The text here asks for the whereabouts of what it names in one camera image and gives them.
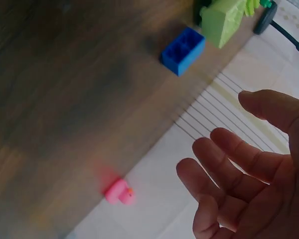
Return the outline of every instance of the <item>wooden floor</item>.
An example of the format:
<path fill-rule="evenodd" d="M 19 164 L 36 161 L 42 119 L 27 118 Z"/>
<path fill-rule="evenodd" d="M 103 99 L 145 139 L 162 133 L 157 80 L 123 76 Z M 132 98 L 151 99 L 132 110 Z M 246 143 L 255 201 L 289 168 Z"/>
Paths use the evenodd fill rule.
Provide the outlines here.
<path fill-rule="evenodd" d="M 0 0 L 0 239 L 63 238 L 252 35 L 181 78 L 159 53 L 193 0 Z"/>

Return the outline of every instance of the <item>green lego piece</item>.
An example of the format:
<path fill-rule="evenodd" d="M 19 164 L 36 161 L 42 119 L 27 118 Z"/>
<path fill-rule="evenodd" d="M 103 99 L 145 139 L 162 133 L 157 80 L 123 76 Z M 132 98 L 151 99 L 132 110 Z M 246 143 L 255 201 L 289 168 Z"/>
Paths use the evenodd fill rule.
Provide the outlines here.
<path fill-rule="evenodd" d="M 253 16 L 255 14 L 255 9 L 259 8 L 260 0 L 247 0 L 245 7 L 245 15 Z"/>
<path fill-rule="evenodd" d="M 222 48 L 239 28 L 245 7 L 246 0 L 214 0 L 200 11 L 202 34 Z"/>
<path fill-rule="evenodd" d="M 271 7 L 273 3 L 271 0 L 260 0 L 260 5 L 263 7 Z"/>

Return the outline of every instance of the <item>lego brick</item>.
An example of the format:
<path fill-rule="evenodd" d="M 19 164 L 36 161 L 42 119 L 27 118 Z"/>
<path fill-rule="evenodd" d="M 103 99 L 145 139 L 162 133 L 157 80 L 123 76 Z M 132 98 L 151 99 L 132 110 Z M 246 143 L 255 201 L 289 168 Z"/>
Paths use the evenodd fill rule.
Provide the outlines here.
<path fill-rule="evenodd" d="M 165 67 L 181 76 L 205 48 L 205 37 L 187 27 L 161 54 Z"/>
<path fill-rule="evenodd" d="M 214 0 L 200 11 L 202 34 L 222 48 L 238 30 L 245 8 L 246 0 Z"/>
<path fill-rule="evenodd" d="M 253 16 L 255 9 L 260 7 L 260 0 L 247 0 L 245 7 L 245 15 Z"/>

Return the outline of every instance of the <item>pink toy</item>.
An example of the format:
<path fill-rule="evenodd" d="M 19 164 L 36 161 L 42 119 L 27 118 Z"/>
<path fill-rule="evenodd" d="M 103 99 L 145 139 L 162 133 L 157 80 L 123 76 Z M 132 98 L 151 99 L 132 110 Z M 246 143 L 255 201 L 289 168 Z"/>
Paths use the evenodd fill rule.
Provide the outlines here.
<path fill-rule="evenodd" d="M 111 204 L 117 203 L 118 200 L 125 205 L 130 205 L 135 202 L 134 191 L 124 179 L 116 181 L 105 193 L 105 198 Z"/>

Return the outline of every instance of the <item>toy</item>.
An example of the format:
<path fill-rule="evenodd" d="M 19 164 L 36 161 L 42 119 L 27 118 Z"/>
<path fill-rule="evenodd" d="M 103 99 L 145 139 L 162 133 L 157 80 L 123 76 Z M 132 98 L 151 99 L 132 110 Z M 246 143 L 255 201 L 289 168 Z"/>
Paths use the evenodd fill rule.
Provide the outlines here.
<path fill-rule="evenodd" d="M 135 194 L 124 179 L 119 179 L 105 193 L 105 199 L 111 204 L 121 201 L 125 205 L 131 205 L 135 202 Z"/>
<path fill-rule="evenodd" d="M 181 76 L 205 48 L 205 37 L 187 27 L 161 54 L 164 66 Z"/>
<path fill-rule="evenodd" d="M 245 15 L 253 16 L 255 9 L 260 7 L 260 0 L 247 0 L 245 7 Z"/>
<path fill-rule="evenodd" d="M 260 5 L 263 7 L 271 7 L 273 3 L 271 0 L 260 0 Z"/>
<path fill-rule="evenodd" d="M 202 34 L 213 45 L 222 48 L 238 30 L 246 0 L 214 0 L 200 10 Z"/>

